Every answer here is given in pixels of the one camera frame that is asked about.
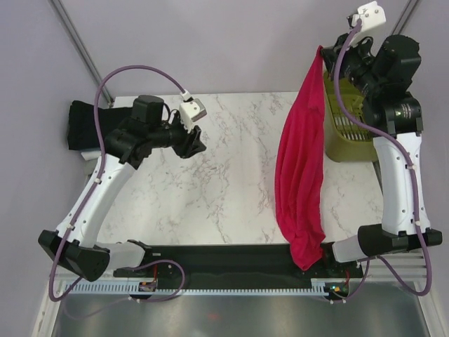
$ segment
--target reflective floor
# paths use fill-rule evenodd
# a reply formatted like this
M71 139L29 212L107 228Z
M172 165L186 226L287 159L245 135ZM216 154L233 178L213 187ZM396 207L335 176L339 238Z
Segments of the reflective floor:
M73 315L88 314L119 297L73 295L67 309ZM429 332L416 297L396 286L366 284L344 305L299 296L181 296L151 304L125 301L79 322L60 312L56 336L423 337Z

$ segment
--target metal pole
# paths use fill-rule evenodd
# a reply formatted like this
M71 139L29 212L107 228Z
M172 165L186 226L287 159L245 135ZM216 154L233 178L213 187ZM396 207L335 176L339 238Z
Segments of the metal pole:
M406 25L408 24L413 12L417 8L417 5L421 2L421 0L408 0L406 6L402 10L399 19L396 21L393 30L391 31L391 35L401 34Z
M84 65L87 67L89 73L91 74L93 81L97 84L97 86L99 86L102 81L102 77L98 72L95 63L92 61L92 58L89 55L84 42L81 40L81 37L79 36L72 20L70 19L69 14L65 10L64 5L62 5L60 0L48 0L48 2L53 7L55 13L58 15L62 26L64 27L79 56L83 60ZM111 93L107 90L106 87L103 87L102 89L102 96L106 100L108 105L112 106L114 100Z

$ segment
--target black cloth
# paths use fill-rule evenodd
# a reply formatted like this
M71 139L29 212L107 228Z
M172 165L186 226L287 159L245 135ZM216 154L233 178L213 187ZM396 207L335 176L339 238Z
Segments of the black cloth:
M117 126L123 119L131 115L131 107L118 107L112 109L98 109L100 129L103 139ZM95 131L93 119L93 105L74 100L69 111L69 130L67 134L69 150L88 150L100 147Z

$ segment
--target white marble surface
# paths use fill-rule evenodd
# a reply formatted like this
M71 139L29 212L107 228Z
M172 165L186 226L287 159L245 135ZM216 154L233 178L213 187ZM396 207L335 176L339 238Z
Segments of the white marble surface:
M196 95L208 110L199 122L208 149L179 159L155 150L119 193L100 242L271 244L285 242L274 215L279 139L297 93ZM163 96L170 107L178 96ZM131 106L132 97L115 106ZM326 241L379 223L382 194L371 163L325 156L321 221Z

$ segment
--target plastic crate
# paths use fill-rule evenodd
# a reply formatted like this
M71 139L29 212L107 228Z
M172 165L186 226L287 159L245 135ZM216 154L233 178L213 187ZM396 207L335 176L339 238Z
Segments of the plastic crate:
M369 131L348 120L334 95L333 82L323 75L326 91L325 149L333 161L377 161L373 138ZM344 106L359 121L363 120L363 96L346 79L340 80Z

